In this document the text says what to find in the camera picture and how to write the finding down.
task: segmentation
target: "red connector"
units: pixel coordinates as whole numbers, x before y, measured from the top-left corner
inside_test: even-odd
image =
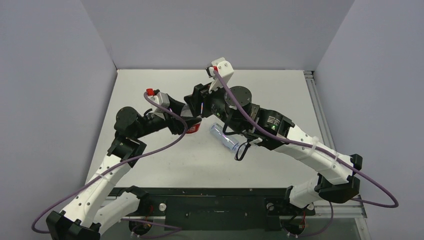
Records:
[[[147,88],[146,92],[147,92],[147,96],[154,96],[155,95],[155,91],[153,91],[153,88]]]

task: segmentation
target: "screw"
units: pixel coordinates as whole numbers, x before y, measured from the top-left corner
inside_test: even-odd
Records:
[[[165,211],[165,209],[167,209],[167,205],[166,205],[165,203],[161,203],[161,204],[159,204],[159,210],[160,210],[161,212]]]
[[[274,203],[270,202],[266,205],[266,209],[268,209],[269,211],[274,210]]]

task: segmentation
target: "white cable tie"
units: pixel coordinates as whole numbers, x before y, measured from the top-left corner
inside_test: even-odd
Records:
[[[335,158],[334,158],[334,160],[332,161],[332,164],[331,164],[331,165],[336,164],[337,159],[338,159],[338,158],[339,158],[339,156],[340,156],[340,153],[338,153],[337,151],[334,151],[334,156],[335,156]]]
[[[97,176],[100,176],[102,179],[106,180],[106,181],[107,181],[107,183],[109,183],[109,182],[111,181],[111,180],[110,180],[110,179],[108,179],[106,176],[102,175],[101,173],[95,172],[94,174],[95,174],[95,175],[97,175]]]
[[[315,149],[317,148],[317,144],[319,141],[320,139],[317,136],[314,136],[312,138],[312,147],[309,149],[306,155],[299,157],[297,160],[303,160],[303,159],[309,158],[315,152]]]

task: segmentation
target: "black robot arm segment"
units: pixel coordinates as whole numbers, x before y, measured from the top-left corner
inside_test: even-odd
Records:
[[[261,142],[256,144],[269,150],[274,150],[284,144],[265,136],[255,129],[237,110],[224,88],[218,88],[216,91],[209,93],[210,85],[211,83],[206,85],[198,84],[194,87],[191,95],[184,97],[193,116],[207,118],[215,115],[224,123],[224,134],[240,134],[245,136],[249,142],[260,138]],[[252,93],[246,87],[234,86],[231,91],[250,117],[269,133],[287,137],[289,128],[295,126],[288,117],[281,113],[261,108],[259,105],[252,103]]]
[[[169,98],[168,109],[172,109],[175,114],[180,115],[185,104],[174,100],[167,94],[166,96]],[[188,128],[191,128],[202,120],[197,117],[182,116],[182,118],[187,123]],[[181,135],[184,131],[184,125],[166,112],[161,113],[161,116],[152,112],[141,115],[130,106],[123,107],[118,111],[113,128],[116,130],[115,139],[108,149],[107,154],[108,156],[115,155],[122,160],[127,160],[143,153],[146,145],[138,140],[141,137],[164,128],[168,128],[173,135]],[[136,162],[132,161],[128,164],[133,167]]]

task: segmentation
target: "wire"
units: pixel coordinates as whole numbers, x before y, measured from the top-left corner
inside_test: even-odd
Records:
[[[239,151],[240,151],[240,148],[242,148],[242,146],[243,145],[245,145],[244,146],[244,150],[243,150],[243,152],[241,153],[241,157],[239,158]],[[241,161],[241,160],[243,160],[243,158],[245,157],[245,154],[246,154],[246,152],[248,151],[248,148],[250,148],[250,144],[249,144],[249,142],[248,141],[245,141],[245,142],[243,142],[242,144],[240,144],[240,146],[238,146],[238,148],[237,148],[237,152],[235,152],[235,156],[234,156],[234,160],[236,160],[236,161]]]
[[[178,143],[183,137],[184,137],[184,135],[186,135],[186,132],[187,132],[187,130],[188,130],[188,126],[187,126],[187,123],[186,123],[186,121],[184,121],[184,119],[182,119],[180,116],[178,116],[177,114],[175,114],[175,113],[173,113],[173,112],[171,112],[170,110],[168,110],[168,109],[166,109],[166,108],[164,108],[163,106],[161,106],[161,105],[159,105],[159,104],[157,104],[156,102],[154,102],[154,101],[152,101],[152,100],[150,100],[149,99],[149,97],[147,96],[147,92],[145,92],[144,93],[144,99],[146,99],[146,101],[147,102],[149,102],[150,104],[152,104],[153,106],[155,106],[155,107],[157,107],[157,108],[159,108],[159,109],[161,109],[161,110],[163,110],[164,112],[166,112],[166,113],[168,113],[168,114],[170,114],[171,116],[173,116],[174,118],[176,118],[178,121],[180,121],[183,125],[184,125],[184,131],[182,132],[182,134],[175,140],[175,141],[173,141],[173,142],[171,142],[170,144],[168,144],[168,145],[166,145],[166,146],[163,146],[163,147],[161,147],[161,148],[159,148],[159,149],[156,149],[156,150],[154,150],[154,151],[151,151],[151,152],[148,152],[148,153],[145,153],[145,154],[142,154],[142,155],[139,155],[139,156],[135,156],[135,157],[131,157],[131,158],[129,158],[129,159],[127,159],[127,160],[125,160],[125,161],[121,161],[120,163],[118,163],[118,164],[116,164],[116,165],[114,165],[114,166],[112,166],[112,167],[110,167],[109,169],[107,169],[106,171],[104,171],[104,172],[102,172],[100,175],[102,175],[102,176],[104,176],[104,175],[106,175],[106,174],[108,174],[109,172],[111,172],[111,171],[113,171],[114,169],[116,169],[116,168],[118,168],[118,167],[120,167],[120,166],[122,166],[122,165],[124,165],[124,164],[127,164],[127,163],[129,163],[129,162],[132,162],[132,161],[135,161],[135,160],[138,160],[138,159],[141,159],[141,158],[144,158],[144,157],[147,157],[147,156],[150,156],[150,155],[153,155],[153,154],[156,154],[156,153],[159,153],[159,152],[161,152],[161,151],[163,151],[163,150],[165,150],[165,149],[168,149],[168,148],[170,148],[170,147],[172,147],[172,146],[174,146],[176,143]],[[36,232],[36,233],[39,233],[39,234],[49,234],[50,232],[49,231],[47,231],[47,230],[40,230],[40,229],[38,229],[38,228],[36,228],[36,224],[37,224],[37,222],[47,213],[47,212],[49,212],[50,210],[52,210],[54,207],[56,207],[57,205],[59,205],[59,204],[61,204],[61,203],[63,203],[64,201],[66,201],[66,200],[68,200],[68,199],[70,199],[70,198],[72,198],[73,196],[75,196],[75,195],[77,195],[78,193],[80,193],[81,191],[83,191],[83,190],[85,190],[86,188],[88,188],[89,186],[91,186],[93,183],[95,183],[97,180],[99,180],[100,178],[102,178],[102,176],[100,176],[100,175],[98,175],[97,177],[95,177],[93,180],[91,180],[90,182],[88,182],[87,184],[85,184],[84,186],[82,186],[80,189],[78,189],[78,190],[76,190],[76,191],[74,191],[73,193],[71,193],[71,194],[69,194],[69,195],[67,195],[67,196],[65,196],[65,197],[63,197],[62,199],[60,199],[60,200],[58,200],[57,202],[55,202],[55,203],[53,203],[51,206],[49,206],[48,208],[46,208],[44,211],[42,211],[36,218],[35,218],[35,220],[32,222],[32,224],[31,224],[31,229],[34,231],[34,232]]]
[[[153,111],[153,109],[149,108],[147,109],[144,113],[143,116],[146,116],[148,113],[150,113],[151,111]]]
[[[150,225],[154,225],[154,226],[159,226],[159,227],[164,227],[164,228],[169,228],[169,229],[175,229],[174,231],[170,231],[161,235],[156,235],[156,236],[144,236],[144,235],[140,235],[139,237],[141,239],[158,239],[158,238],[162,238],[174,233],[178,233],[180,231],[182,231],[183,229],[181,227],[178,226],[171,226],[171,225],[165,225],[162,223],[158,223],[158,222],[152,222],[152,221],[145,221],[145,220],[141,220],[141,219],[132,219],[132,218],[122,218],[122,221],[129,221],[129,222],[137,222],[137,223],[142,223],[142,224],[150,224]],[[135,227],[132,228],[131,232],[133,233],[138,227],[140,227],[142,224],[137,225]]]
[[[302,210],[303,210],[303,213],[305,213],[305,211],[306,211],[306,209],[308,208],[308,206],[309,206],[309,204],[308,205],[306,205],[304,208],[302,208]],[[289,223],[291,223],[297,216],[299,215],[299,213],[298,212],[296,212],[296,214],[295,215],[293,215],[287,222],[284,222],[285,224],[289,224]]]
[[[274,139],[276,141],[283,142],[283,143],[286,143],[286,144],[294,144],[294,145],[298,145],[298,146],[302,146],[302,147],[306,147],[306,148],[312,148],[313,147],[313,145],[308,144],[308,143],[305,143],[305,142],[300,142],[300,141],[290,140],[290,139],[287,139],[287,138],[277,137],[277,136],[273,135],[272,133],[270,133],[270,132],[266,131],[265,129],[263,129],[242,108],[242,106],[237,101],[237,99],[234,96],[234,94],[231,92],[231,90],[227,86],[226,82],[223,80],[223,78],[221,77],[221,75],[218,73],[218,71],[214,70],[213,72],[215,73],[215,76],[218,78],[218,80],[221,82],[223,88],[225,89],[225,91],[227,92],[227,94],[229,95],[229,97],[233,100],[234,104],[237,106],[237,109],[240,111],[240,113],[246,118],[246,120],[250,124],[252,124],[256,129],[258,129],[259,132],[261,132],[262,134],[264,134],[265,136],[267,136],[269,138],[272,138],[272,139]],[[393,204],[391,204],[391,205],[389,205],[389,204],[382,204],[382,203],[378,203],[378,202],[363,200],[363,199],[360,199],[360,198],[352,198],[351,199],[352,201],[356,201],[356,202],[360,202],[360,203],[365,203],[365,204],[371,204],[371,205],[378,206],[378,207],[383,207],[383,208],[397,208],[397,207],[399,207],[399,202],[396,199],[396,197],[389,190],[387,190],[385,187],[383,187],[380,183],[376,182],[374,179],[372,179],[371,177],[369,177],[365,173],[363,173],[363,172],[357,170],[356,168],[350,166],[346,162],[342,161],[340,158],[336,157],[333,153],[325,150],[324,148],[317,146],[315,149],[317,151],[320,151],[320,152],[322,152],[322,153],[330,156],[332,159],[336,159],[337,162],[339,162],[340,164],[342,164],[346,168],[350,169],[354,173],[358,174],[359,176],[363,177],[364,179],[366,179],[369,182],[371,182],[372,184],[374,184],[377,188],[379,188],[380,190],[382,190],[393,201]]]
[[[222,133],[223,133],[225,136],[230,136],[230,135],[236,135],[236,134],[238,134],[238,133],[237,133],[237,132],[235,132],[235,131],[227,132],[227,127],[228,127],[228,124],[229,124],[229,123],[230,123],[230,121],[231,121],[231,118],[233,117],[233,113],[234,113],[234,110],[230,111],[230,112],[229,112],[229,114],[228,114],[228,116],[227,116],[227,118],[226,118],[226,120],[225,120],[225,122],[224,122],[224,127],[222,128]]]
[[[330,225],[333,223],[333,219],[334,219],[333,205],[332,205],[332,203],[330,201],[329,201],[329,203],[330,203],[330,209],[331,209],[330,221],[328,221],[327,225],[325,225],[325,227],[323,227],[321,230],[316,231],[316,232],[312,232],[312,233],[308,233],[308,234],[295,235],[295,234],[292,234],[289,231],[287,231],[287,229],[285,229],[284,227],[283,227],[283,229],[286,232],[288,232],[288,235],[290,235],[292,237],[296,237],[296,238],[306,238],[306,237],[312,237],[312,236],[315,236],[315,235],[322,234],[323,232],[325,232],[330,227]]]
[[[150,217],[150,215],[153,213],[153,205],[150,205],[150,207],[148,208],[150,211],[148,212],[148,214],[146,215],[146,217],[144,218],[145,221],[147,221],[147,218]]]
[[[299,225],[302,225],[302,223],[303,223],[303,228],[305,228],[306,227],[306,211],[303,211],[303,218],[302,218],[302,221],[300,221]]]

